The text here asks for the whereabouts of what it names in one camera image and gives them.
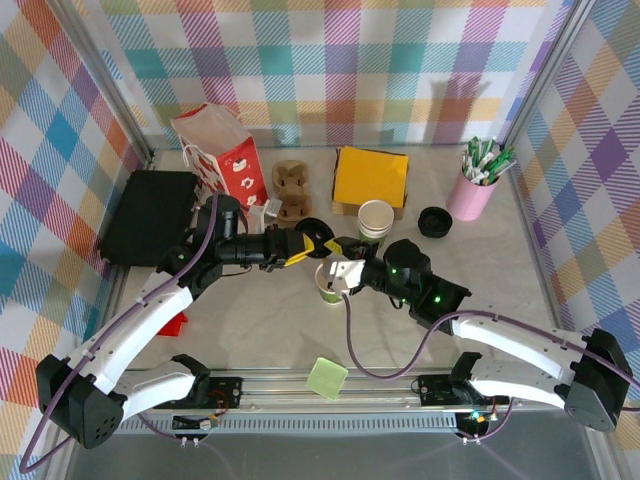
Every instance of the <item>paper cup stack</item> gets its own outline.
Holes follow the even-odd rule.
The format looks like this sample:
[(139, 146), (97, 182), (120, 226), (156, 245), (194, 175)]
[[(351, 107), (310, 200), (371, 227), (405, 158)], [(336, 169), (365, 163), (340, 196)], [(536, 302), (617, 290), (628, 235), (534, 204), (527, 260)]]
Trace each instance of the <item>paper cup stack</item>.
[(370, 200), (358, 210), (360, 240), (382, 246), (393, 226), (393, 208), (382, 200)]

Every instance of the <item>black case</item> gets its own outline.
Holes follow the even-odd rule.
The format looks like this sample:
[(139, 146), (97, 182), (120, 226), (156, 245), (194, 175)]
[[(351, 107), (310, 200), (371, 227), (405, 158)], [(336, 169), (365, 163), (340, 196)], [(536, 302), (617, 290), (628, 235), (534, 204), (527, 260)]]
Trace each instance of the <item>black case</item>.
[(197, 185), (198, 177), (189, 172), (133, 172), (100, 243), (100, 256), (115, 265), (157, 266), (184, 239)]

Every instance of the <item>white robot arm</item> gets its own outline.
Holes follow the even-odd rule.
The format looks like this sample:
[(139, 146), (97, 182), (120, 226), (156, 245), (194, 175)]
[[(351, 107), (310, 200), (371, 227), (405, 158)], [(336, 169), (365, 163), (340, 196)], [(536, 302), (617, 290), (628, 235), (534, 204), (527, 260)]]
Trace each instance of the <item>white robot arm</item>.
[[(221, 243), (216, 253), (217, 262), (207, 263), (191, 280), (177, 283), (150, 303), (143, 303), (145, 293), (164, 283), (172, 270), (180, 265), (165, 265), (168, 272), (153, 273), (137, 300), (143, 303), (138, 314), (115, 330), (90, 356), (90, 361), (69, 385), (52, 420), (83, 446), (94, 448), (102, 444), (122, 420), (132, 415), (171, 400), (206, 398), (209, 371), (187, 355), (174, 357), (150, 371), (125, 370), (169, 320), (220, 278), (222, 264), (253, 262), (269, 271), (269, 265), (286, 266), (287, 259), (292, 258), (291, 252), (299, 257), (301, 251), (309, 249), (309, 245), (292, 247), (299, 237), (292, 240), (284, 233), (278, 243), (273, 235), (273, 232), (266, 232), (255, 239), (242, 239), (232, 246)], [(408, 240), (390, 245), (384, 259), (375, 257), (375, 248), (373, 255), (371, 251), (365, 255), (367, 258), (349, 259), (354, 251), (359, 255), (366, 254), (370, 246), (363, 246), (353, 239), (347, 239), (345, 243), (345, 238), (336, 239), (336, 245), (342, 240), (340, 253), (348, 260), (325, 261), (327, 276), (336, 291), (355, 294), (364, 286), (371, 287), (408, 304), (410, 315), (427, 328), (442, 315), (456, 312), (464, 297), (470, 295), (467, 289), (433, 275), (428, 257)], [(109, 325), (66, 359), (49, 355), (40, 363), (37, 380), (41, 410)], [(551, 340), (500, 321), (497, 316), (488, 319), (466, 314), (453, 319), (441, 330), (485, 343), (515, 357), (500, 361), (472, 352), (464, 353), (450, 377), (461, 398), (473, 394), (529, 399), (564, 408), (576, 420), (592, 428), (603, 431), (615, 428), (629, 384), (567, 349), (564, 343), (595, 350), (630, 373), (615, 339), (606, 332), (596, 331), (591, 337), (583, 338), (578, 333), (549, 329), (549, 334), (557, 339)]]

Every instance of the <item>plaid wall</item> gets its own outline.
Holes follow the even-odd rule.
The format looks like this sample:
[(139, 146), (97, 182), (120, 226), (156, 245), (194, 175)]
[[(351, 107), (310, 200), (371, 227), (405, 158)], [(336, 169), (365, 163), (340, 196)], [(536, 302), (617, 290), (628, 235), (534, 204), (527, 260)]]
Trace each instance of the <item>plaid wall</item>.
[(145, 133), (177, 148), (169, 120), (204, 101), (261, 146), (498, 134), (571, 0), (74, 3)]
[[(613, 333), (640, 375), (640, 2), (600, 0), (517, 145), (562, 321)], [(640, 392), (631, 392), (640, 399)], [(638, 417), (622, 444), (640, 475)]]
[(139, 164), (44, 0), (3, 2), (0, 479), (19, 477), (41, 416), (38, 361), (64, 356), (98, 319), (111, 275), (96, 242)]

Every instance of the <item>yellow sponge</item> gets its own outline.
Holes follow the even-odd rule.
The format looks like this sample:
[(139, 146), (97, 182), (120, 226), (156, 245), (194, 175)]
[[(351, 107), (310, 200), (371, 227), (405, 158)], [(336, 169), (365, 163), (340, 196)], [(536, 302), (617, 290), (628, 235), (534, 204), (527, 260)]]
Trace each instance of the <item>yellow sponge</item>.
[(408, 169), (406, 155), (344, 147), (340, 150), (333, 200), (355, 205), (384, 200), (401, 208)]

